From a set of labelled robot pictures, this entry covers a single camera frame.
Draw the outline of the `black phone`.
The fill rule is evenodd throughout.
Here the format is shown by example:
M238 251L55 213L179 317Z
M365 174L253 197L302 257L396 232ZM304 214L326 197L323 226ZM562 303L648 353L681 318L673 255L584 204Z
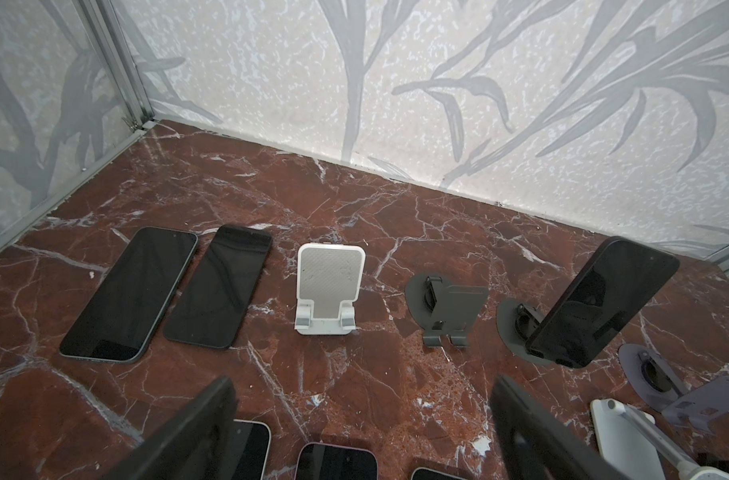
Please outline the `black phone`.
M142 357L196 248L192 232L138 230L64 336L60 355L114 363Z
M427 467L418 467L410 476L410 480L464 480L463 478L440 472Z
M218 228L164 327L164 337L200 347L230 348L270 247L272 234L264 230Z
M564 367L588 366L676 274L674 255L606 239L529 334L524 348Z

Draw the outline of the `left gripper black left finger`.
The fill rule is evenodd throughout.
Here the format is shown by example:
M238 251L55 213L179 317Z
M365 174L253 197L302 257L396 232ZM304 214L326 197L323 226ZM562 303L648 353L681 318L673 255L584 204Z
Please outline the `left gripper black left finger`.
M236 470L230 450L236 406L232 380L216 378L102 477L230 479Z

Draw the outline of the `phone with white edge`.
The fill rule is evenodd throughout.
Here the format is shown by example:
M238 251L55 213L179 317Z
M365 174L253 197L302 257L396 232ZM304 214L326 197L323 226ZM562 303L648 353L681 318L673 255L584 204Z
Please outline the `phone with white edge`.
M369 450L314 442L300 451L294 479L378 480L378 466Z

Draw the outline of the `white silver phone stand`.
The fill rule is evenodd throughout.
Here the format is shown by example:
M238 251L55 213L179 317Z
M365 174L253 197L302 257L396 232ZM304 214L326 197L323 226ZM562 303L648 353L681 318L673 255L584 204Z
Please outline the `white silver phone stand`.
M729 472L701 466L657 426L653 417L614 399L590 402L601 457L629 479L664 478L662 460L680 479L729 479Z

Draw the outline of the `grey round base phone stand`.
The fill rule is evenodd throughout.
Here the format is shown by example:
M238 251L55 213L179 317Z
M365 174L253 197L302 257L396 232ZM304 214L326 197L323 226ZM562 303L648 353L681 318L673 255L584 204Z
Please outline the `grey round base phone stand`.
M552 361L530 354L526 340L544 320L545 315L532 305L506 298L496 310L498 334L505 346L517 357L536 365L551 365Z

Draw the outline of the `white phone stand far left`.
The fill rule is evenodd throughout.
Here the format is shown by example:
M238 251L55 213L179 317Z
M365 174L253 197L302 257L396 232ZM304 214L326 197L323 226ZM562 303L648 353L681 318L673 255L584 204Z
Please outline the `white phone stand far left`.
M365 252L353 245L306 243L298 250L296 320L302 335L348 335L356 330Z

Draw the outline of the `grey purple phone stand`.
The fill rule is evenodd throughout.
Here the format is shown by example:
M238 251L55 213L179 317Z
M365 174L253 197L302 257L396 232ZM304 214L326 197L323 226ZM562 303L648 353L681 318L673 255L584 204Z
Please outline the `grey purple phone stand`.
M671 425L709 433L710 422L729 413L729 376L689 389L663 357L644 346L624 344L618 357L635 393Z

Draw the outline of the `dark grey round stand middle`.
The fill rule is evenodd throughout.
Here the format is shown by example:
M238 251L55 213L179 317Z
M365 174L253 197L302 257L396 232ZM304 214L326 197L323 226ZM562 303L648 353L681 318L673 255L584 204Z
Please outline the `dark grey round stand middle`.
M455 348L468 348L468 336L488 296L485 287L457 285L438 274L416 274L405 288L409 313L423 329L425 347L440 347L447 337Z

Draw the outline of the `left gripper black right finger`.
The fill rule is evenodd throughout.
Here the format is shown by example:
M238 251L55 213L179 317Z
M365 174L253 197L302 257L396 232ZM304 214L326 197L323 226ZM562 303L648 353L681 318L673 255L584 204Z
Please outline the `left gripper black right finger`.
M509 479L624 478L510 377L496 377L489 404Z

